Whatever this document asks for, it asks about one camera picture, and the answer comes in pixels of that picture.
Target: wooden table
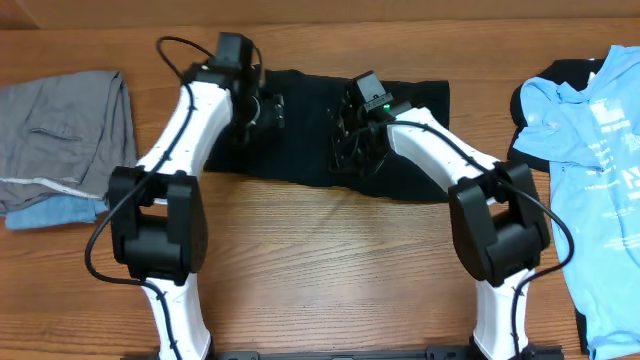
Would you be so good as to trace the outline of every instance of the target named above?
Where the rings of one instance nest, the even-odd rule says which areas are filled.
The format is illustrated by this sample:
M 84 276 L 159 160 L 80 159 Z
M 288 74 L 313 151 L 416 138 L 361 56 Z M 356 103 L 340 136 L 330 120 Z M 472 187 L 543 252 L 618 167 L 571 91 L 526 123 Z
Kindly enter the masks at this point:
M 219 31 L 262 49 L 271 69 L 451 83 L 451 130 L 504 159 L 513 90 L 555 59 L 604 57 L 636 45 L 635 19 L 398 22 L 0 32 L 0 85 L 90 69 L 121 70 L 140 154 L 164 128 L 178 82 L 154 41 L 177 35 L 215 49 Z M 200 54 L 167 45 L 179 67 Z M 548 175 L 536 173 L 548 201 Z M 463 344 L 475 324 L 473 279 L 451 243 L 446 204 L 367 198 L 239 175 L 205 174 L 209 253 L 200 299 L 219 351 L 417 349 Z M 9 232 L 0 225 L 0 359 L 117 359 L 158 344 L 142 291 L 100 283 L 85 270 L 91 225 Z M 109 234 L 99 270 L 126 276 Z M 553 246 L 543 265 L 557 262 Z M 530 290 L 527 333 L 578 358 L 561 274 Z

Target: stack of folded clothes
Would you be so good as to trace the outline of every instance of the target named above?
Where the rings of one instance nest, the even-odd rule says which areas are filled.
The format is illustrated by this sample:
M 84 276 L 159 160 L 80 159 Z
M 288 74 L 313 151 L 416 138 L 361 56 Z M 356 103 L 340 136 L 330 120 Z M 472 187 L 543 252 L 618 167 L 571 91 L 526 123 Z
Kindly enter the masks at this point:
M 88 71 L 0 89 L 0 214 L 9 229 L 93 222 L 109 176 L 135 166 L 127 86 Z

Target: blue folded fabric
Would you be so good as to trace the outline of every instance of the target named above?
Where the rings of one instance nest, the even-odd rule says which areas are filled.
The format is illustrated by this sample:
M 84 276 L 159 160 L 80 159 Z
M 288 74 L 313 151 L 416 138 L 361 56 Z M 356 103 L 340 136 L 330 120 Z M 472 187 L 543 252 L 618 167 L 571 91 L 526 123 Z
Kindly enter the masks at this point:
M 549 161 L 563 269 L 593 359 L 640 352 L 640 47 L 614 46 L 586 89 L 533 78 L 514 148 Z M 553 224 L 558 257 L 569 252 Z
M 52 196 L 28 208 L 6 213 L 5 226 L 10 230 L 35 229 L 71 223 L 93 223 L 107 211 L 102 200 L 71 195 Z

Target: cable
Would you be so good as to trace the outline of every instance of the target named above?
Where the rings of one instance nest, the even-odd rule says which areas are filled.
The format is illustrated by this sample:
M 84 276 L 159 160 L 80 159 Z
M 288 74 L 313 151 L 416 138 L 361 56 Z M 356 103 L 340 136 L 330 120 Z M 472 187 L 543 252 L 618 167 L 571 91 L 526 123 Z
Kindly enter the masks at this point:
M 154 175 L 158 172 L 158 170 L 160 170 L 160 168 L 165 163 L 165 161 L 169 159 L 171 152 L 178 144 L 180 137 L 184 133 L 185 129 L 187 128 L 187 125 L 189 124 L 189 121 L 191 120 L 191 115 L 193 114 L 193 110 L 195 110 L 194 96 L 193 96 L 193 91 L 191 90 L 191 86 L 189 86 L 188 83 L 184 83 L 182 74 L 180 73 L 180 71 L 171 62 L 171 60 L 167 58 L 167 56 L 162 51 L 162 43 L 164 41 L 177 41 L 183 44 L 191 45 L 194 48 L 204 52 L 205 54 L 209 56 L 213 56 L 213 54 L 211 54 L 209 51 L 207 51 L 205 48 L 201 47 L 200 45 L 182 38 L 178 38 L 174 36 L 163 36 L 156 41 L 156 50 L 158 51 L 158 54 L 160 55 L 162 60 L 164 60 L 164 62 L 171 68 L 171 70 L 173 70 L 173 72 L 178 76 L 178 78 L 180 79 L 180 82 L 183 83 L 182 85 L 184 85 L 184 87 L 187 89 L 187 93 L 189 94 L 189 109 L 187 111 L 187 116 L 185 117 L 184 123 L 180 127 L 180 130 L 178 131 L 176 136 L 173 138 L 173 140 L 167 147 L 167 150 L 162 154 L 162 157 L 160 158 L 158 163 L 142 178 L 142 180 L 140 180 L 140 182 L 138 182 L 138 184 L 136 184 L 136 186 L 131 191 L 129 191 L 115 206 L 111 208 L 111 211 L 109 212 L 109 214 L 107 214 L 107 216 L 102 220 L 102 222 L 98 225 L 98 227 L 96 227 L 96 229 L 93 231 L 93 234 L 91 234 L 91 237 L 89 238 L 89 242 L 87 243 L 87 247 L 84 252 L 84 263 L 89 273 L 91 273 L 93 277 L 95 277 L 100 281 L 104 281 L 111 284 L 142 286 L 155 292 L 157 295 L 157 300 L 159 300 L 160 304 L 162 305 L 162 312 L 164 313 L 164 320 L 165 320 L 165 325 L 167 327 L 167 336 L 169 337 L 170 348 L 175 353 L 176 359 L 182 360 L 182 356 L 180 356 L 180 351 L 178 350 L 177 342 L 173 336 L 173 331 L 171 329 L 169 307 L 167 306 L 167 300 L 164 296 L 164 293 L 156 285 L 146 281 L 133 280 L 133 279 L 119 279 L 119 278 L 103 275 L 94 268 L 93 263 L 91 261 L 91 252 L 93 251 L 93 247 L 96 241 L 98 240 L 98 237 L 102 233 L 102 231 L 105 229 L 105 227 L 107 227 L 107 225 L 109 224 L 111 219 L 114 217 L 114 215 L 123 207 L 124 203 L 129 199 L 131 199 L 133 196 L 138 195 L 140 190 L 144 188 L 144 186 L 154 177 Z
M 439 131 L 435 130 L 434 128 L 432 128 L 431 126 L 429 126 L 427 124 L 416 123 L 416 122 L 413 122 L 413 121 L 402 121 L 402 120 L 396 120 L 396 121 L 392 121 L 392 122 L 383 122 L 383 123 L 372 124 L 370 126 L 367 126 L 365 128 L 361 128 L 361 129 L 358 129 L 358 130 L 352 132 L 349 136 L 347 136 L 340 143 L 340 146 L 344 146 L 346 143 L 348 143 L 351 140 L 353 140 L 353 138 L 355 138 L 355 137 L 357 137 L 357 136 L 359 136 L 359 135 L 361 135 L 361 134 L 363 134 L 363 133 L 365 133 L 367 131 L 370 131 L 371 129 L 381 128 L 381 127 L 386 127 L 386 126 L 391 126 L 391 125 L 413 126 L 413 127 L 417 127 L 417 128 L 420 128 L 420 129 L 422 129 L 424 131 L 428 131 L 428 132 L 434 134 L 435 136 L 440 138 L 442 141 L 444 141 L 447 145 L 449 145 L 465 161 L 467 161 L 469 164 L 471 164 L 471 166 L 473 166 L 476 169 L 480 170 L 481 172 L 491 176 L 494 180 L 499 182 L 507 190 L 509 190 L 510 192 L 512 192 L 512 193 L 514 193 L 514 194 L 516 194 L 518 196 L 523 197 L 524 199 L 529 201 L 531 204 L 535 205 L 537 208 L 542 210 L 545 214 L 547 214 L 547 216 L 549 216 L 553 221 L 556 222 L 556 224 L 560 227 L 560 229 L 562 230 L 564 235 L 567 237 L 567 242 L 569 243 L 569 253 L 567 254 L 567 257 L 563 261 L 561 261 L 557 265 L 551 266 L 549 268 L 546 268 L 546 269 L 544 269 L 544 270 L 542 270 L 540 272 L 537 272 L 537 273 L 529 276 L 528 278 L 522 280 L 518 284 L 518 286 L 515 288 L 515 294 L 514 294 L 514 297 L 513 297 L 513 302 L 511 304 L 511 331 L 512 331 L 512 336 L 513 336 L 513 346 L 514 346 L 514 350 L 515 350 L 515 358 L 516 359 L 520 359 L 520 345 L 518 344 L 518 333 L 517 333 L 517 329 L 516 329 L 516 312 L 517 312 L 517 308 L 518 308 L 518 299 L 520 298 L 520 294 L 522 293 L 522 288 L 524 288 L 528 283 L 530 283 L 531 281 L 533 281 L 535 279 L 541 278 L 541 277 L 543 277 L 543 276 L 545 276 L 547 274 L 550 274 L 550 273 L 552 273 L 554 271 L 558 271 L 558 270 L 562 269 L 564 266 L 566 266 L 571 261 L 571 259 L 573 258 L 574 250 L 575 250 L 575 244 L 574 244 L 573 236 L 571 236 L 571 232 L 569 231 L 569 228 L 558 217 L 558 215 L 556 215 L 553 211 L 551 211 L 549 208 L 544 206 L 540 201 L 534 199 L 531 195 L 529 195 L 529 194 L 525 193 L 524 191 L 516 188 L 515 186 L 513 186 L 511 183 L 509 183 L 505 179 L 502 179 L 501 177 L 499 177 L 495 173 L 489 171 L 487 168 L 485 168 L 484 166 L 480 165 L 477 161 L 475 161 L 475 159 L 473 157 L 471 157 L 466 152 L 464 152 L 464 150 L 462 150 L 458 145 L 456 145 L 456 143 L 454 143 L 451 139 L 449 139 L 448 137 L 446 137 L 445 135 L 443 135 L 442 133 L 440 133 Z

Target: brown wall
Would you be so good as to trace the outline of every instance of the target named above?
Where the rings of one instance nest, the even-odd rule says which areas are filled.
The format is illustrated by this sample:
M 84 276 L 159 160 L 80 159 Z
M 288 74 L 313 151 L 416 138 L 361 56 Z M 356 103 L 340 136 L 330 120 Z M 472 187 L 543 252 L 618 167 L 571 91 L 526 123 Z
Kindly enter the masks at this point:
M 0 0 L 0 28 L 640 16 L 637 0 Z

